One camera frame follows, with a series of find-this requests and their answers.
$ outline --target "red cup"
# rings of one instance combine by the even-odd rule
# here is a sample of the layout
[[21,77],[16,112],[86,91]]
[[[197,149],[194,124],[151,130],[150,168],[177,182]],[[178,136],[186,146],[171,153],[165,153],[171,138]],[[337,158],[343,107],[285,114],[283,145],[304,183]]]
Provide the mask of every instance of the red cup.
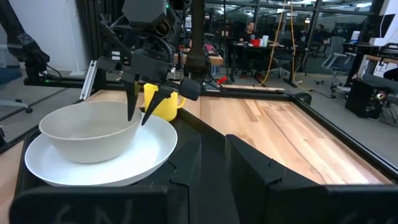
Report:
[[250,40],[250,44],[252,44],[254,47],[260,46],[260,39],[252,39]]

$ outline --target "red object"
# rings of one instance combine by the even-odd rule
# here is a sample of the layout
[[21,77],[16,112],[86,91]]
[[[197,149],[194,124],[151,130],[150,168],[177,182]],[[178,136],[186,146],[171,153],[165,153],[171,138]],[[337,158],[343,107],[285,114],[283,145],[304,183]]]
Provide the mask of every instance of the red object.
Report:
[[251,39],[250,44],[252,44],[254,47],[260,46],[260,39]]
[[226,77],[220,78],[220,79],[217,81],[217,84],[221,84],[221,83],[225,82],[226,80],[227,80]]

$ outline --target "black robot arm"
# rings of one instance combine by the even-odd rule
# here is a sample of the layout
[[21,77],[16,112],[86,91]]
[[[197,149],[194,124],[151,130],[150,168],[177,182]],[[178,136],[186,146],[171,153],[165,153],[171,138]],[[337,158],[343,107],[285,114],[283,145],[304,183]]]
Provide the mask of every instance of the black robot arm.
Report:
[[29,79],[39,79],[39,73],[47,70],[50,57],[25,32],[8,0],[0,0],[0,23],[6,31],[10,53],[20,62],[25,62]]
[[[104,57],[100,58],[98,66],[122,74],[121,82],[127,94],[128,120],[131,120],[137,103],[139,81],[159,87],[149,103],[142,124],[145,124],[156,106],[164,98],[169,98],[173,91],[188,99],[197,100],[201,91],[198,82],[189,78],[184,78],[179,84],[167,80],[168,73],[175,70],[174,53],[180,43],[183,26],[181,17],[172,9],[168,0],[125,0],[122,12],[127,20],[118,19],[122,23],[111,26],[102,22],[100,27],[110,42],[118,46],[124,55],[131,57],[131,66],[125,67]],[[142,48],[132,53],[118,40],[114,30],[133,31],[147,39]]]

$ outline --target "black computer tower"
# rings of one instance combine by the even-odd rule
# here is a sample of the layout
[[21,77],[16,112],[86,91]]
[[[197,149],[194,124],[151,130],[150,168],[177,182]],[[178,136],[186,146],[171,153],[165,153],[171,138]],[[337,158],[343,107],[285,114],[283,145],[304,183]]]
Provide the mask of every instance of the black computer tower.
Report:
[[378,94],[387,95],[389,89],[366,80],[353,80],[345,107],[360,118],[379,119],[383,99]]

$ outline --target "white bowl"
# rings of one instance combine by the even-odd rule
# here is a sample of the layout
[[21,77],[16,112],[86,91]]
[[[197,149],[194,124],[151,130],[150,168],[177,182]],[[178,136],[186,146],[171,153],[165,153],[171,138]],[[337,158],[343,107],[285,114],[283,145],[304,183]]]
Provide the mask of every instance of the white bowl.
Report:
[[129,122],[125,103],[78,103],[48,114],[39,129],[69,161],[94,163],[122,154],[131,143],[141,116],[136,108]]

